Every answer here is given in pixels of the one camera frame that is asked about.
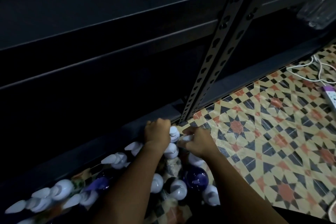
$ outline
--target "forearm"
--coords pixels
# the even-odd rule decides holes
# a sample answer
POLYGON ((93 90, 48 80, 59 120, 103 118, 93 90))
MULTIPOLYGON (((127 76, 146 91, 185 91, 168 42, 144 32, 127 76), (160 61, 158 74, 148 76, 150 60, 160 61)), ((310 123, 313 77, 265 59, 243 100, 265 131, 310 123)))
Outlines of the forearm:
POLYGON ((215 179, 220 203, 236 223, 287 223, 239 175, 219 151, 205 158, 215 179))
POLYGON ((142 223, 160 151, 145 144, 125 173, 103 199, 91 223, 142 223))

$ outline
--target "left hand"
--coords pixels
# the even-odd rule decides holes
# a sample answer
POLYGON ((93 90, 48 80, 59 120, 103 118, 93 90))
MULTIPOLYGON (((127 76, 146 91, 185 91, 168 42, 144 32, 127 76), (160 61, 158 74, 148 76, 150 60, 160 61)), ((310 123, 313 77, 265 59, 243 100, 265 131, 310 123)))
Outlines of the left hand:
POLYGON ((161 118, 153 122, 148 121, 145 127, 145 147, 163 154, 170 143, 170 125, 170 120, 161 118))

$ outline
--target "bottom shelf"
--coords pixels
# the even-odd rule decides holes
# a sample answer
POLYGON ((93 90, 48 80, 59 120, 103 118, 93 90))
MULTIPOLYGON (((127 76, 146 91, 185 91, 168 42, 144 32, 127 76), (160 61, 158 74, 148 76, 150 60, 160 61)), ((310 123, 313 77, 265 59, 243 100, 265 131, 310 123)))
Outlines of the bottom shelf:
MULTIPOLYGON (((148 113, 134 121, 131 121, 121 128, 96 139, 93 139, 81 146, 67 151, 51 160, 44 162, 20 176, 8 179, 0 183, 0 211, 4 212, 13 203, 29 198, 34 191, 48 186, 50 183, 62 178, 75 175, 85 168, 100 163, 100 160, 109 154, 121 151, 132 141, 142 140, 143 130, 148 120, 158 118, 169 119, 172 122, 181 117, 184 103, 181 99, 167 104, 151 113, 148 113)), ((6 218, 22 218, 20 214, 2 215, 6 218)))
POLYGON ((217 80, 208 90, 198 108, 204 107, 209 103, 232 93, 234 90, 254 82, 258 78, 267 75, 268 73, 271 73, 276 69, 279 69, 280 67, 283 67, 297 59, 300 59, 305 55, 316 52, 322 46, 324 46, 324 44, 321 43, 320 38, 314 38, 312 40, 303 42, 302 44, 299 44, 287 51, 281 52, 266 60, 263 60, 255 65, 252 65, 246 69, 243 69, 237 73, 217 80))

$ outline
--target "power strip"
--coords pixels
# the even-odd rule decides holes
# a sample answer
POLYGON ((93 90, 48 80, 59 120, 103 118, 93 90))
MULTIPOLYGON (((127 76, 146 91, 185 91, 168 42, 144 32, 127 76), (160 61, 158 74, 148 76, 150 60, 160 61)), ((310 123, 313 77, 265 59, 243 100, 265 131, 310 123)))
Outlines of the power strip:
POLYGON ((336 112, 336 91, 332 86, 323 86, 323 96, 329 102, 333 111, 336 112))

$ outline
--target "geometric pattern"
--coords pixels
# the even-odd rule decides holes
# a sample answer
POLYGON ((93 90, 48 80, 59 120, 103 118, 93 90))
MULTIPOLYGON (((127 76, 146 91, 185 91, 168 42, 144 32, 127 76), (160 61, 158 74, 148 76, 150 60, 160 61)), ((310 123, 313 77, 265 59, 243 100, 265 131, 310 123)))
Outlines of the geometric pattern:
MULTIPOLYGON (((336 67, 336 43, 316 54, 336 67)), ((293 72, 313 79, 318 70, 311 64, 293 72)), ((336 74, 328 67, 322 77, 336 74)), ((233 167, 273 206, 327 218, 336 196, 336 117, 320 88, 284 67, 196 112, 178 129, 209 129, 233 167)), ((177 177, 180 163, 178 158, 168 161, 164 180, 177 177)), ((203 168, 214 184, 207 165, 203 168)), ((191 216, 187 205, 169 198, 162 206, 164 211, 145 223, 184 223, 191 216)))

